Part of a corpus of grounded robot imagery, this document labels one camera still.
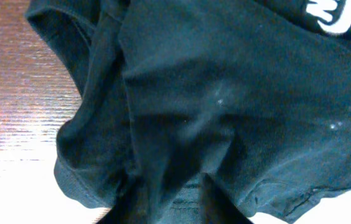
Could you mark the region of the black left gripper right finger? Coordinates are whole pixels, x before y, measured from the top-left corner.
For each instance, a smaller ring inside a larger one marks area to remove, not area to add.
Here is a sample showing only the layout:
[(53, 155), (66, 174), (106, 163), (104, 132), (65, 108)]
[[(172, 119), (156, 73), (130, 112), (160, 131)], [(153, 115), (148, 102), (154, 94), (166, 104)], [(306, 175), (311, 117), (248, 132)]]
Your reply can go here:
[(208, 174), (202, 176), (200, 216), (203, 224), (253, 224), (232, 204)]

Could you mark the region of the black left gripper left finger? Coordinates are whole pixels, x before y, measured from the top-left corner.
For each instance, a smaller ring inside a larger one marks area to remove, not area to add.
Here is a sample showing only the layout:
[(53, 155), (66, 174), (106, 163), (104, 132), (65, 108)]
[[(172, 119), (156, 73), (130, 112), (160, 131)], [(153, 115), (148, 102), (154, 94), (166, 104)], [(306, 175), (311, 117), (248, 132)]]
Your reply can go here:
[(148, 224), (146, 185), (137, 180), (97, 224)]

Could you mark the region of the black t-shirt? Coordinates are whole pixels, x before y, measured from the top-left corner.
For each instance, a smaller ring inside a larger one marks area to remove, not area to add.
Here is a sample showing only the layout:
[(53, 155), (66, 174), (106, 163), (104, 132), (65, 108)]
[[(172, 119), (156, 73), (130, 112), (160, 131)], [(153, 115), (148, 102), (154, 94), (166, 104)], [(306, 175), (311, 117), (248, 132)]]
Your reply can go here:
[(148, 223), (202, 223), (208, 174), (248, 219), (294, 223), (351, 190), (351, 1), (38, 0), (26, 19), (82, 97), (54, 176), (84, 207), (140, 179)]

